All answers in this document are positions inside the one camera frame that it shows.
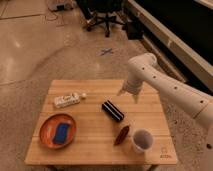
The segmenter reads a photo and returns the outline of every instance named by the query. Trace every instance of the wooden tabletop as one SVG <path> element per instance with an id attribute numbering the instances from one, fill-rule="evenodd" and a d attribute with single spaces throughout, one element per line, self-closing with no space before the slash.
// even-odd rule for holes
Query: wooden tabletop
<path id="1" fill-rule="evenodd" d="M 123 80 L 54 80 L 50 86 L 25 159 L 28 165 L 112 165 L 112 164 L 176 164 L 177 156 L 157 91 L 144 83 L 137 104 L 130 94 L 117 96 Z M 71 92 L 85 92 L 87 98 L 79 104 L 62 109 L 53 107 L 54 97 Z M 110 100 L 124 114 L 116 123 L 101 109 Z M 39 130 L 44 121 L 56 113 L 68 113 L 76 121 L 74 141 L 67 147 L 51 150 L 41 144 Z M 119 146 L 114 140 L 123 126 L 130 132 Z M 154 136 L 154 144 L 144 154 L 136 154 L 131 135 L 144 128 Z"/>

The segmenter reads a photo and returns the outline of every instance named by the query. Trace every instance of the white cup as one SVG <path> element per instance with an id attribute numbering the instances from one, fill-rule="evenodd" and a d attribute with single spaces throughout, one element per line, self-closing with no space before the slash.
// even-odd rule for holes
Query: white cup
<path id="1" fill-rule="evenodd" d="M 136 153 L 143 153 L 153 144 L 153 136 L 145 129 L 138 129 L 133 133 L 132 146 Z"/>

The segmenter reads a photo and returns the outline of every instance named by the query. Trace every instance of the red object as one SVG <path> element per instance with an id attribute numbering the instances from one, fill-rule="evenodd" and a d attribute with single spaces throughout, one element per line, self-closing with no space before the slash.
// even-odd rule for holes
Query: red object
<path id="1" fill-rule="evenodd" d="M 67 123 L 70 124 L 71 127 L 67 132 L 67 139 L 64 144 L 54 144 L 52 142 L 56 129 L 59 123 Z M 68 114 L 56 114 L 48 118 L 40 128 L 39 136 L 42 144 L 51 149 L 59 149 L 66 145 L 68 145 L 75 137 L 76 132 L 76 123 L 75 120 Z"/>

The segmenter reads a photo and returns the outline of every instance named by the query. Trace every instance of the office chair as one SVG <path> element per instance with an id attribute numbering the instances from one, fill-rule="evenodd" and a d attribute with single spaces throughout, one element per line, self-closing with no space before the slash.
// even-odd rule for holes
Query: office chair
<path id="1" fill-rule="evenodd" d="M 102 23 L 105 23 L 106 25 L 106 37 L 110 36 L 109 23 L 123 25 L 122 29 L 124 29 L 125 24 L 117 21 L 116 16 L 109 16 L 109 13 L 121 11 L 122 1 L 123 0 L 90 0 L 90 11 L 96 11 L 97 13 L 105 13 L 105 17 L 99 17 L 97 15 L 97 17 L 95 18 L 95 24 L 88 27 L 87 31 L 91 31 L 92 27 Z"/>

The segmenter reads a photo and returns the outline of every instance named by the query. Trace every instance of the concrete floor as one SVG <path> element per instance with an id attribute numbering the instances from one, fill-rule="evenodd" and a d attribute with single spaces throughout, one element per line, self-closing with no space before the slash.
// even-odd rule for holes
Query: concrete floor
<path id="1" fill-rule="evenodd" d="M 54 79 L 121 79 L 126 62 L 147 52 L 130 41 L 120 26 L 104 37 L 102 26 L 85 31 L 84 18 L 75 7 L 57 13 L 46 10 L 44 0 L 0 1 L 0 171 L 43 171 L 25 166 L 24 159 L 48 87 Z M 101 50 L 113 54 L 101 56 Z M 175 166 L 157 170 L 199 170 L 205 132 L 162 97 L 179 157 Z M 141 166 L 75 166 L 74 171 L 142 171 Z"/>

